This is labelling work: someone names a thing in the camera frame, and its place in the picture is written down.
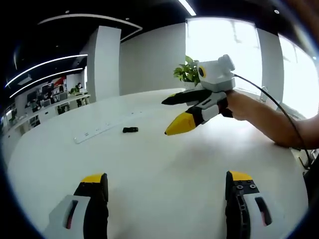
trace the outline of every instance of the white wall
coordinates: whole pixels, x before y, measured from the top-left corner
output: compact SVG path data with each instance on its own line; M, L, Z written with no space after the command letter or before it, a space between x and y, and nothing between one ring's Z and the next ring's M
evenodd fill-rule
M30 89L24 93L22 93L21 95L18 95L15 99L14 99L14 103L15 103L15 108L16 108L16 116L20 117L23 116L25 114L24 112L24 107L26 104L26 97L29 93L31 93L34 89Z
M120 29L99 26L94 58L94 85L96 101L120 95L120 40Z
M68 92L72 88L74 88L78 83L81 83L82 87L84 87L84 71L78 74L66 76L66 88Z
M96 38L98 35L98 29L96 29L90 36L89 41L81 51L81 54L88 54L87 57L87 77L88 81L86 83L87 91L90 92L90 102L96 102L95 97L95 86L94 86L94 59L95 59L95 45Z
M317 74L318 74L318 82L319 82L319 59L314 60L316 69L317 69Z
M185 23L146 32L120 46L120 95L183 86L173 70L185 62Z

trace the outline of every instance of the bright window light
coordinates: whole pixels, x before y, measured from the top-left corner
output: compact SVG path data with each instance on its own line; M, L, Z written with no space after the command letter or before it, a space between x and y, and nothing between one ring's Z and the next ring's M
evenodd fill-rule
M262 86L262 58L253 23L219 17L187 20L186 55L194 60L213 61L228 54L235 74ZM235 78L236 88L259 95L249 83Z
M88 68L86 66L84 68L84 89L85 90L86 90L87 82L88 82Z
M316 66L311 56L297 45L279 35L284 58L283 103L312 118L318 113L319 83Z
M82 70L82 69L83 69L83 68L77 68L77 69L73 69L73 70L62 71L62 72L59 72L59 73L55 73L55 74L53 74L53 75L49 75L49 76L43 77L43 78L41 78L41 79L39 79L39 80L33 81L32 83L30 83L30 84L28 84L28 85L22 87L20 90L18 90L17 92L13 93L13 94L10 96L10 98L11 98L12 96L14 96L15 94L19 93L20 91L22 91L23 89L29 87L30 85L32 85L32 84L34 84L34 83L36 83L36 82L42 81L42 80L44 80L44 79L46 79L46 78L49 78L49 77L51 77L51 76L56 76L56 75L59 75L59 74L63 74L63 73L71 72L71 71L78 71L78 70Z
M9 114L11 114L12 110L9 110L7 113L5 113L6 116L8 116Z
M48 64L48 63L51 63L51 62L54 62L54 61L59 61L59 60L64 60L64 59L68 59L68 58L74 58L74 57L81 57L81 56L88 56L88 54L81 54L81 55L74 55L74 56L65 56L65 57L61 57L61 58L57 58L57 59L54 59L54 60L50 60L50 61L46 61L46 62L43 62L41 64L38 64L36 66L33 66L25 71L23 71L22 73L18 74L17 76L15 76L14 78L12 78L6 85L5 87L7 87L9 84L11 84L15 79L17 79L19 76L22 76L24 73L26 72L29 72L31 70L33 70L34 68L37 68L39 66L43 66L45 64Z
M191 16L196 16L196 13L194 12L194 10L191 8L191 6L189 5L188 2L186 2L186 0L178 0L183 6L184 8L186 8L186 10L189 12L189 14Z

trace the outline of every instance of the white pillar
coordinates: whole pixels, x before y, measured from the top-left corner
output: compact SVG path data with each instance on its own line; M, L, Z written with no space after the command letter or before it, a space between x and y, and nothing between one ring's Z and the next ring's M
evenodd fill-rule
M27 94L30 92L30 90L28 90L26 93L22 93L21 95L18 95L15 99L14 99L14 103L15 103L15 108L16 108L16 116L17 117L21 117L24 116L25 114L25 104L27 101Z
M121 30L99 26L87 46L87 90L91 102L119 96Z
M277 101L283 101L284 59L279 37L257 28L262 57L262 86Z
M316 70L317 70L317 74L318 74L318 83L319 83L319 59L314 60L315 66L316 66Z

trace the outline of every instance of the white round table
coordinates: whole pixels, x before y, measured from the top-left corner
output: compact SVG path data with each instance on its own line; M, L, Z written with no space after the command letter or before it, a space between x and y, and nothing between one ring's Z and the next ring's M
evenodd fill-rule
M22 136L8 176L37 229L80 181L106 172L108 235L117 239L224 239L225 177L251 175L282 208L292 229L308 207L302 171L289 149L274 145L246 121L222 116L195 130L164 135L187 106L161 101L182 89L106 99L54 117ZM109 130L76 144L74 137L106 123ZM122 133L137 126L139 132Z

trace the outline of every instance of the white plastic part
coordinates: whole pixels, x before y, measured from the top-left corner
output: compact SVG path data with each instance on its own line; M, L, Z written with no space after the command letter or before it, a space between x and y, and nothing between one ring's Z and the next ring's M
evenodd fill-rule
M264 200L270 213L271 223L267 226L263 223L263 215L258 207L256 198L262 198ZM271 200L268 195L261 193L245 194L244 199L247 204L250 219L250 238L286 238L285 236L289 231L285 222L285 215L276 202Z
M202 113L201 113L203 120L205 121L209 121L211 118L215 117L218 114L219 114L218 105L214 105L205 110L202 110Z
M211 84L218 84L233 79L231 71L235 70L235 66L228 55L219 57L217 61L199 62L198 68L202 68L205 71L205 75L199 75L201 82L207 82Z

